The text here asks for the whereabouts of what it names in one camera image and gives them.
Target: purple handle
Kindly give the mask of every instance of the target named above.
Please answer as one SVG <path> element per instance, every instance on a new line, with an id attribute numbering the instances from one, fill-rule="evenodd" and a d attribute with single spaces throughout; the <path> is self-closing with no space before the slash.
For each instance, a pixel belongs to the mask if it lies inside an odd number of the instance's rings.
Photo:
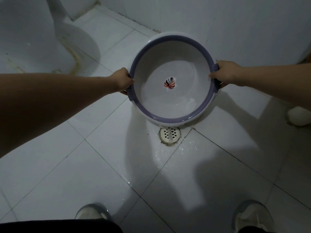
<path id="1" fill-rule="evenodd" d="M 216 63 L 213 65 L 213 71 L 214 72 L 217 72 L 219 70 L 219 65 Z M 220 85 L 222 84 L 222 82 L 220 82 L 218 79 L 215 79 L 214 78 L 214 84 L 215 84 L 215 89 L 216 89 L 216 92 L 218 92 L 218 90 L 220 89 Z"/>
<path id="2" fill-rule="evenodd" d="M 130 86 L 125 90 L 126 93 L 127 93 L 128 99 L 129 99 L 130 101 L 133 101 L 133 100 L 134 100 L 132 86 L 133 86 L 133 85 L 130 85 Z"/>

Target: drain grate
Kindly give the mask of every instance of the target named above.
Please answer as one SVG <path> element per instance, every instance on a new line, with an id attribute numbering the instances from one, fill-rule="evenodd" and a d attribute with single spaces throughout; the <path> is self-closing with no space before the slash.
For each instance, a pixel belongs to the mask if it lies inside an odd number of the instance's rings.
<path id="1" fill-rule="evenodd" d="M 168 127 L 160 129 L 160 139 L 163 143 L 169 145 L 179 140 L 181 132 L 178 127 Z"/>

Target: person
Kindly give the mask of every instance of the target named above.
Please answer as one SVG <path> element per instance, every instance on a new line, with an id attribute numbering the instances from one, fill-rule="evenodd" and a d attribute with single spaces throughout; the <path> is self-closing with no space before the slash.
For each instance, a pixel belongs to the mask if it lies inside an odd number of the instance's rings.
<path id="1" fill-rule="evenodd" d="M 271 96 L 311 110 L 311 64 L 242 67 L 231 61 L 218 61 L 220 70 L 211 73 L 222 83 L 249 86 Z M 111 93 L 126 94 L 134 83 L 126 68 L 109 77 L 79 77 L 65 74 L 0 74 L 0 157 L 25 142 L 66 121 L 96 100 Z M 0 224 L 0 228 L 105 225 L 122 232 L 100 204 L 84 206 L 76 220 L 30 221 Z M 269 211 L 259 202 L 240 204 L 232 220 L 234 232 L 273 232 Z"/>

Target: purple rim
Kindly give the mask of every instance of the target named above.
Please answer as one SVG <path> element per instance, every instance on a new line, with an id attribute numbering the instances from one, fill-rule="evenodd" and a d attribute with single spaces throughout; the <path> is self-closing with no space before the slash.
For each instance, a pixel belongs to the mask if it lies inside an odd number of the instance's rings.
<path id="1" fill-rule="evenodd" d="M 180 36 L 180 35 L 169 35 L 169 36 L 164 36 L 164 37 L 160 37 L 158 39 L 155 39 L 153 41 L 151 41 L 150 43 L 148 43 L 135 57 L 131 69 L 130 69 L 130 75 L 132 78 L 134 78 L 135 76 L 135 70 L 137 67 L 138 62 L 140 61 L 140 59 L 142 58 L 142 56 L 148 51 L 150 50 L 152 47 L 160 44 L 160 43 L 164 43 L 167 41 L 178 41 L 178 42 L 183 42 L 183 43 L 187 43 L 190 44 L 191 46 L 195 47 L 206 59 L 208 66 L 210 68 L 210 72 L 214 72 L 213 70 L 213 65 L 214 65 L 214 61 L 211 57 L 211 55 L 208 53 L 208 51 L 197 41 L 188 38 L 188 37 L 184 37 L 184 36 Z M 189 113 L 188 115 L 185 115 L 183 117 L 179 117 L 179 118 L 172 118 L 172 119 L 168 119 L 168 118 L 163 118 L 163 117 L 159 117 L 153 113 L 150 113 L 148 110 L 146 110 L 144 108 L 144 106 L 140 103 L 140 101 L 138 100 L 135 90 L 134 90 L 134 86 L 131 86 L 131 90 L 132 90 L 132 97 L 133 97 L 133 101 L 135 102 L 135 104 L 137 105 L 137 107 L 148 117 L 161 122 L 161 123 L 181 123 L 181 122 L 185 122 L 187 120 L 189 120 L 190 118 L 195 117 L 196 115 L 198 115 L 210 102 L 210 100 L 213 97 L 214 93 L 218 92 L 218 89 L 215 86 L 214 80 L 211 80 L 211 85 L 208 91 L 208 94 L 206 96 L 206 98 L 204 99 L 203 103 L 196 109 L 194 110 L 192 113 Z"/>

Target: hand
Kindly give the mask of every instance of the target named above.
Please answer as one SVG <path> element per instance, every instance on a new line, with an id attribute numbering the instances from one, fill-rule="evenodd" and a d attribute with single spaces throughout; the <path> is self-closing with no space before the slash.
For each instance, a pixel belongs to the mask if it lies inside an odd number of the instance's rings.
<path id="1" fill-rule="evenodd" d="M 109 76 L 114 85 L 114 92 L 121 92 L 127 95 L 126 89 L 134 83 L 134 79 L 129 78 L 126 68 L 121 68 Z"/>
<path id="2" fill-rule="evenodd" d="M 223 88 L 228 84 L 235 84 L 237 86 L 242 86 L 239 85 L 238 80 L 241 71 L 243 70 L 242 66 L 232 61 L 218 61 L 217 64 L 219 65 L 219 70 L 217 72 L 210 73 L 209 77 L 216 78 L 220 82 L 222 82 L 220 88 Z"/>

